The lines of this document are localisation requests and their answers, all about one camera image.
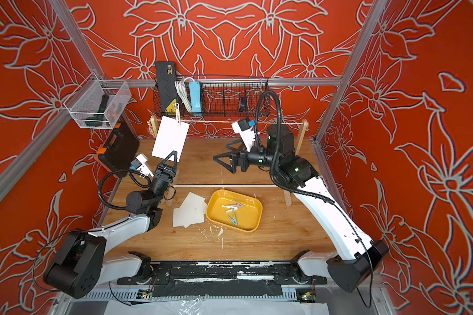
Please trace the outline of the white clothespin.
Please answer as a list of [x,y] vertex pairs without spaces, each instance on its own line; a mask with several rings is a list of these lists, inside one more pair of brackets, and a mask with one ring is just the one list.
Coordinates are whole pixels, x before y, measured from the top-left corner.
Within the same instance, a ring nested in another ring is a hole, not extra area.
[[239,208],[237,205],[224,205],[223,207],[231,211],[236,211]]

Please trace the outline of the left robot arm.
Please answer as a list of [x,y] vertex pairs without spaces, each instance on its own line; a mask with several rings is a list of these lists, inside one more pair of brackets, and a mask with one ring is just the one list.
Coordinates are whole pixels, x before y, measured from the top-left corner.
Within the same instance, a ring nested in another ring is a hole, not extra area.
[[[151,172],[144,158],[138,156],[129,169],[111,171],[98,186],[101,203],[110,208],[125,211],[129,215],[101,228],[72,230],[64,234],[64,240],[54,258],[43,273],[43,282],[54,290],[75,299],[85,297],[103,283],[124,280],[127,284],[149,284],[153,281],[154,269],[151,258],[137,251],[123,257],[108,259],[106,254],[125,241],[157,227],[167,190],[172,188],[177,174],[177,151],[169,153]],[[102,195],[105,182],[114,175],[141,176],[145,184],[128,194],[124,206],[106,201]]]

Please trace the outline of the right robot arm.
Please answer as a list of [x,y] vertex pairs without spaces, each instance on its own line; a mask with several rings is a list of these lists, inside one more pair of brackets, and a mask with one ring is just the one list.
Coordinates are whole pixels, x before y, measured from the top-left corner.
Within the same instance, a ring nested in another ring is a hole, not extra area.
[[251,165],[264,167],[275,186],[295,195],[327,233],[335,252],[324,255],[306,251],[293,260],[294,272],[330,278],[351,293],[365,280],[373,280],[389,247],[362,231],[331,196],[314,166],[296,154],[294,135],[282,122],[281,103],[275,92],[266,90],[260,95],[255,114],[260,115],[268,97],[277,107],[277,121],[267,128],[266,141],[260,140],[257,119],[237,120],[231,127],[240,140],[228,143],[228,151],[214,156],[214,161],[231,173],[246,172]]

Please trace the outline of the teal clothespin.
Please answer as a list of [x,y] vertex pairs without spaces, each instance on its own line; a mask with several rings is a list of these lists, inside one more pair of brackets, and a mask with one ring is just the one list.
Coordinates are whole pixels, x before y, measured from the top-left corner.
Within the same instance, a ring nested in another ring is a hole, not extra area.
[[231,223],[237,227],[238,226],[238,220],[237,220],[237,217],[236,217],[236,214],[233,213],[232,215],[228,215],[227,218],[231,221]]

